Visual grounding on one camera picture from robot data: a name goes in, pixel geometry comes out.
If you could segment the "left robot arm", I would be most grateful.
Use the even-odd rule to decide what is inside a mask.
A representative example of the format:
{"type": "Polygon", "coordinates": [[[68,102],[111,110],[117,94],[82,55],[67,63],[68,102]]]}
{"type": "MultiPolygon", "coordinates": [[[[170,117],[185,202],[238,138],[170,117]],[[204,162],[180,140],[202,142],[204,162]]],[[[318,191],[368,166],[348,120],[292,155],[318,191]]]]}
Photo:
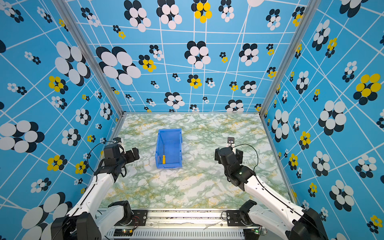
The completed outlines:
{"type": "Polygon", "coordinates": [[[127,170],[126,164],[140,159],[139,149],[126,151],[120,143],[107,145],[104,154],[104,159],[94,172],[91,186],[64,217],[52,223],[52,240],[103,240],[116,224],[126,226],[133,223],[135,228],[140,224],[128,201],[114,202],[99,218],[96,217],[109,189],[119,176],[126,176],[126,173],[122,173],[127,170]]]}

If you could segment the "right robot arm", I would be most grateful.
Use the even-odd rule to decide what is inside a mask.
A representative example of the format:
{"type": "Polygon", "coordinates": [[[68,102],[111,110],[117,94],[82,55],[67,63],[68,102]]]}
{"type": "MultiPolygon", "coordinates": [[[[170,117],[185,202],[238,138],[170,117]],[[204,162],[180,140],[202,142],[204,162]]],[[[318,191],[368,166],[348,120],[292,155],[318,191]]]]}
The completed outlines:
{"type": "Polygon", "coordinates": [[[249,200],[240,208],[243,223],[267,228],[283,240],[326,240],[328,235],[320,214],[302,208],[269,187],[242,164],[243,152],[232,147],[217,148],[215,161],[224,167],[228,182],[255,197],[266,210],[249,200]]]}

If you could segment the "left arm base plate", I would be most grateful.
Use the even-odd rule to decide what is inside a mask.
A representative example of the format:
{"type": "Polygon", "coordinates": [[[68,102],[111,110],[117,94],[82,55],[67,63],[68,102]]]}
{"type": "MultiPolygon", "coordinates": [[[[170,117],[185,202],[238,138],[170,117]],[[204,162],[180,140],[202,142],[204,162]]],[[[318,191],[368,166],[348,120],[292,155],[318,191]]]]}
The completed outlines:
{"type": "Polygon", "coordinates": [[[132,226],[141,227],[145,226],[148,217],[148,210],[132,210],[132,218],[129,220],[121,220],[117,226],[132,226]]]}

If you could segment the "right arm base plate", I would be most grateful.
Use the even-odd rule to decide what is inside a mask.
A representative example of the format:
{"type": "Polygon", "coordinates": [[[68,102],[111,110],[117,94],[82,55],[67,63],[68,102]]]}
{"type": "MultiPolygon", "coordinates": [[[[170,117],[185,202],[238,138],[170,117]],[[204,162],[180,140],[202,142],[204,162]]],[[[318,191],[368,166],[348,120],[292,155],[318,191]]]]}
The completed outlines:
{"type": "Polygon", "coordinates": [[[226,219],[229,227],[258,227],[240,210],[227,210],[226,219]]]}

